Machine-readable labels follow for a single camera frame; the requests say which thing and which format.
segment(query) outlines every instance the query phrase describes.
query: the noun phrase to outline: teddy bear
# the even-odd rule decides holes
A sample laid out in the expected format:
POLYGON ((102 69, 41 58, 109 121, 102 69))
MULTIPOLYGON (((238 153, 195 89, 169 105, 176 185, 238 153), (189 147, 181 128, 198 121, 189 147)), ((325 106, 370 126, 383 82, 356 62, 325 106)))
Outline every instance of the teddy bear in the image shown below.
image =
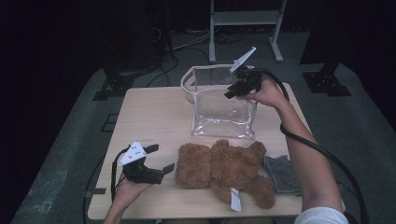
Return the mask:
POLYGON ((255 141, 249 147, 230 146, 226 139, 212 148, 187 143, 178 149, 175 182, 186 189, 210 187, 224 203, 231 203, 231 189, 252 195, 260 208, 275 204, 272 181, 259 175, 266 148, 255 141))

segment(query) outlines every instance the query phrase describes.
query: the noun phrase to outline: white tag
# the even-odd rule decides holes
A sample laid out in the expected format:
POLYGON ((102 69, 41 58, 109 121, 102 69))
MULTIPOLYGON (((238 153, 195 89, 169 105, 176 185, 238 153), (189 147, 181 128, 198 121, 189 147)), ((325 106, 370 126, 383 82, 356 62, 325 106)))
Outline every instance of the white tag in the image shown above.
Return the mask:
POLYGON ((231 208, 237 212, 242 211, 241 199, 237 189, 231 189, 231 208))
POLYGON ((244 54, 244 56, 240 57, 238 60, 233 61, 233 66, 230 68, 230 72, 233 73, 233 71, 235 71, 239 66, 242 65, 242 63, 244 63, 248 57, 250 57, 250 55, 254 52, 254 50, 256 50, 256 48, 252 47, 251 50, 244 54))
POLYGON ((143 149, 142 145, 138 141, 134 141, 134 143, 128 148, 128 151, 125 155, 120 159, 119 165, 123 166, 130 162, 137 161, 147 155, 145 149, 143 149))

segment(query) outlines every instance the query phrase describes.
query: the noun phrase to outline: right hand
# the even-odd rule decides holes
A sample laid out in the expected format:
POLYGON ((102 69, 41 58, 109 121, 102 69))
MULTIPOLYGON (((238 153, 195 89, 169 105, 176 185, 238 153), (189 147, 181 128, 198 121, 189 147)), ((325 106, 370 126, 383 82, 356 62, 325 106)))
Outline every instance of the right hand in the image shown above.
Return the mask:
POLYGON ((254 100, 263 105, 269 105, 275 108, 277 108, 279 104, 288 101, 280 88, 270 78, 262 80, 262 88, 259 91, 247 94, 243 96, 242 99, 254 100))

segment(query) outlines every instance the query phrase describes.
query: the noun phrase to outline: gray towel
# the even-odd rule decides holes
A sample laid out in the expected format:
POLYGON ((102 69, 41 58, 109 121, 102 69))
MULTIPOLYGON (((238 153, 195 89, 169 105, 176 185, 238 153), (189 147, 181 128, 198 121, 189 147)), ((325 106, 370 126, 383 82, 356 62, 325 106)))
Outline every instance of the gray towel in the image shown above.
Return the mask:
POLYGON ((278 158, 265 156, 262 166, 268 171, 268 176, 273 180, 276 193, 301 195, 297 176, 291 166, 288 156, 278 158))

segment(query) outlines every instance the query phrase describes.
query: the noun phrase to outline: person's hand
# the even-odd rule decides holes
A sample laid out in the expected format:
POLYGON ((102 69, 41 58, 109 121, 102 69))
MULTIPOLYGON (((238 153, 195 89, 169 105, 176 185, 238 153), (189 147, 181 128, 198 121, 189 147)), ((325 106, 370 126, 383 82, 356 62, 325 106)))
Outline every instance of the person's hand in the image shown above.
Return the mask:
POLYGON ((124 173, 120 175, 120 181, 117 187, 116 195, 108 209, 105 224, 116 224, 120 223, 123 212, 128 208, 131 203, 133 203, 140 194, 151 187, 152 184, 140 183, 136 184, 133 181, 125 178, 124 173))
POLYGON ((259 91, 247 94, 242 99, 254 100, 272 107, 277 107, 282 102, 287 101, 280 88, 269 78, 262 80, 262 88, 259 91))
POLYGON ((119 184, 117 186, 116 195, 113 200, 113 204, 118 204, 121 208, 128 208, 128 206, 133 203, 140 194, 151 187, 152 184, 135 182, 125 178, 124 173, 120 175, 119 184))

